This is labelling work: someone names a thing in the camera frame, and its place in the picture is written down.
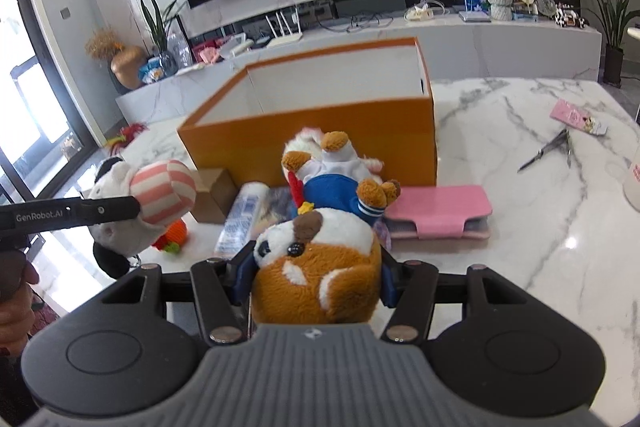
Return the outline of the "person's left hand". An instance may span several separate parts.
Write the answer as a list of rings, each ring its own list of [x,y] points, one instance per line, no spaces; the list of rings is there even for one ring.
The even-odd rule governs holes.
[[[21,286],[11,299],[1,303],[0,346],[4,357],[18,357],[28,341],[29,332],[35,322],[32,311],[32,285],[39,283],[39,274],[34,266],[26,261]]]

